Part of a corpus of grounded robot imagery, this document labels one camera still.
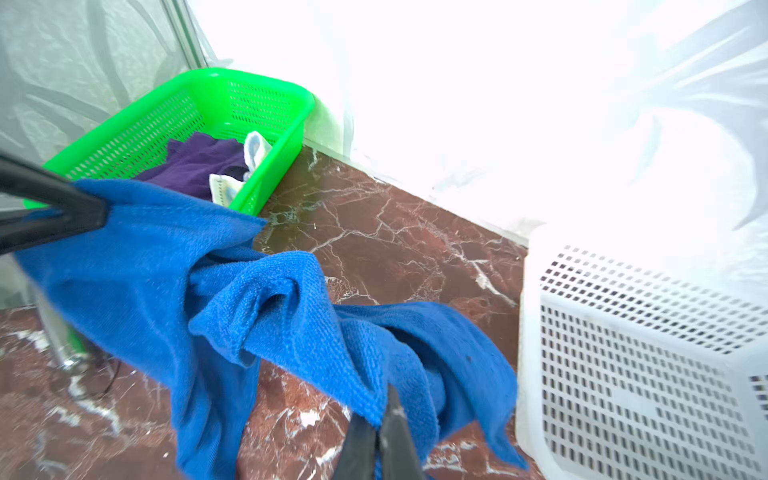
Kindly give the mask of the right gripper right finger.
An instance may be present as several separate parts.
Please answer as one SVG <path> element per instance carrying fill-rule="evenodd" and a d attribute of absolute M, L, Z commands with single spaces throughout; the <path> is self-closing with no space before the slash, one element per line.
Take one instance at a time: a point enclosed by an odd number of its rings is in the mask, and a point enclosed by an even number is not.
<path fill-rule="evenodd" d="M 405 409 L 394 385 L 388 386 L 388 401 L 378 433 L 378 447 L 383 480 L 426 479 Z"/>

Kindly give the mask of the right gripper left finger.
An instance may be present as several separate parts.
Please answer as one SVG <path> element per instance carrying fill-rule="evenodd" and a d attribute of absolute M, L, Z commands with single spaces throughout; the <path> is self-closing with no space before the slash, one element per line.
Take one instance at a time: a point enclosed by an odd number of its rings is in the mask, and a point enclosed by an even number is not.
<path fill-rule="evenodd" d="M 373 480 L 375 478 L 376 445 L 376 429 L 364 417 L 353 414 L 332 479 Z"/>

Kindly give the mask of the blue towel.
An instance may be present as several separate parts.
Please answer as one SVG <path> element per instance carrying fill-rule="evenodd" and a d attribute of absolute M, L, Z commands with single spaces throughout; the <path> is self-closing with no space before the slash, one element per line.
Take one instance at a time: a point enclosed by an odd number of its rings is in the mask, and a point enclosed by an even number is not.
<path fill-rule="evenodd" d="M 253 248 L 260 218 L 131 180 L 78 187 L 108 202 L 106 225 L 16 261 L 76 330 L 169 390 L 187 477 L 234 477 L 262 361 L 373 426 L 395 388 L 420 460 L 478 422 L 501 460 L 525 466 L 506 432 L 515 372 L 458 311 L 335 305 L 313 254 Z"/>

